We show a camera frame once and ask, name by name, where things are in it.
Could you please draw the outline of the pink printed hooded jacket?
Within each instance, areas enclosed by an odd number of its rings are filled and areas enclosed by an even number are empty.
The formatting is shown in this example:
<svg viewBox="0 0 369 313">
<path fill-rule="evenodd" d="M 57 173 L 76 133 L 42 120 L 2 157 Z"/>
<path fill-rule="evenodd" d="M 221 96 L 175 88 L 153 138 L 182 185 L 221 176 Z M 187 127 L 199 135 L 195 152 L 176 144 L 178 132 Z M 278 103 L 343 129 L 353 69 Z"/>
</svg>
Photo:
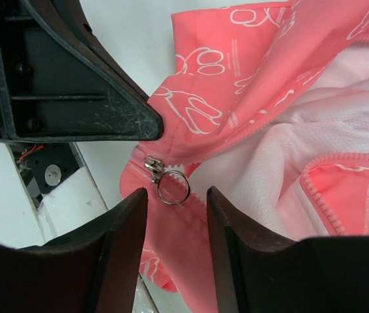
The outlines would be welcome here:
<svg viewBox="0 0 369 313">
<path fill-rule="evenodd" d="M 149 194 L 143 276 L 216 310 L 205 193 L 293 240 L 369 235 L 369 1 L 288 1 L 172 17 L 177 69 L 150 97 L 165 133 L 121 176 Z M 165 204 L 145 168 L 183 172 Z"/>
</svg>

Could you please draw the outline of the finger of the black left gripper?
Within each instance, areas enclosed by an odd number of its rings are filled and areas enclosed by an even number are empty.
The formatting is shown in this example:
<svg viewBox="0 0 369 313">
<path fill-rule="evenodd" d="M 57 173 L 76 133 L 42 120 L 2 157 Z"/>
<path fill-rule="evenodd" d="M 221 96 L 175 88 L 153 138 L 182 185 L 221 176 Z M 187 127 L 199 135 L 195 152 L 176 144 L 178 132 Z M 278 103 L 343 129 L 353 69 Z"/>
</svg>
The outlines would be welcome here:
<svg viewBox="0 0 369 313">
<path fill-rule="evenodd" d="M 123 83 L 127 84 L 135 94 L 139 95 L 147 102 L 149 96 L 146 92 L 116 63 L 113 57 L 94 36 L 80 1 L 54 1 L 53 5 L 74 36 L 85 44 L 101 61 L 108 65 L 116 73 L 117 77 L 120 78 Z"/>
</svg>

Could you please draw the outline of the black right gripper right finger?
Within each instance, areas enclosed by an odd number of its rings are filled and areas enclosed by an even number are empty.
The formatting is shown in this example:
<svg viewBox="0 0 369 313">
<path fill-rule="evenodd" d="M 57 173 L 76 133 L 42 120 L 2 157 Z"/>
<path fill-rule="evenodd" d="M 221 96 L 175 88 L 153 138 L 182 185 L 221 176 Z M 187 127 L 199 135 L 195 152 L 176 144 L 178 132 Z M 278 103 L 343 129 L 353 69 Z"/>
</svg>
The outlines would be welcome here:
<svg viewBox="0 0 369 313">
<path fill-rule="evenodd" d="M 220 312 L 369 312 L 369 236 L 292 241 L 213 187 L 207 221 Z"/>
</svg>

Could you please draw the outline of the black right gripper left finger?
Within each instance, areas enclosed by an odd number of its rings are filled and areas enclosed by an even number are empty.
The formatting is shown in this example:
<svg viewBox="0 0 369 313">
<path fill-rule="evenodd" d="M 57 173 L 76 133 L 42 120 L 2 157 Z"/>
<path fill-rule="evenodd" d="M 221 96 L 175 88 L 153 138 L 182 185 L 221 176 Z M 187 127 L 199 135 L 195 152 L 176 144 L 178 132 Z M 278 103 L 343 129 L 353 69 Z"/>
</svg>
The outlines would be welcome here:
<svg viewBox="0 0 369 313">
<path fill-rule="evenodd" d="M 139 188 L 43 246 L 0 245 L 0 312 L 131 312 L 147 203 Z"/>
</svg>

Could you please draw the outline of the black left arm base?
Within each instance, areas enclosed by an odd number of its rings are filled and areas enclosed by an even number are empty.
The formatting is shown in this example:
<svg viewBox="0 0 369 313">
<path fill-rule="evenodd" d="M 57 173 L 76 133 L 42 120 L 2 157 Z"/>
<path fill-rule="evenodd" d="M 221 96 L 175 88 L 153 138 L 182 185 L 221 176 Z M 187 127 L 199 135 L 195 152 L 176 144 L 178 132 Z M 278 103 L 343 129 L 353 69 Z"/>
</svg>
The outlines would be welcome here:
<svg viewBox="0 0 369 313">
<path fill-rule="evenodd" d="M 68 143 L 10 143 L 8 147 L 35 209 L 80 168 Z"/>
</svg>

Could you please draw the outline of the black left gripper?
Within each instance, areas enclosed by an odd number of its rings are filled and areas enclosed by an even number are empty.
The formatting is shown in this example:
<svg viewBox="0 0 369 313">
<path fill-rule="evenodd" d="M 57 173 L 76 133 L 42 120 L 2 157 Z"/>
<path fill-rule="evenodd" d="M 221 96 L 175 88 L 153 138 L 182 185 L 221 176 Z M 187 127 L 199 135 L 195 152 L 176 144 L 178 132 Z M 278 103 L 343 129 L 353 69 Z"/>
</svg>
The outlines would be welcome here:
<svg viewBox="0 0 369 313">
<path fill-rule="evenodd" d="M 159 139 L 161 116 L 74 36 L 53 2 L 0 1 L 0 142 Z"/>
</svg>

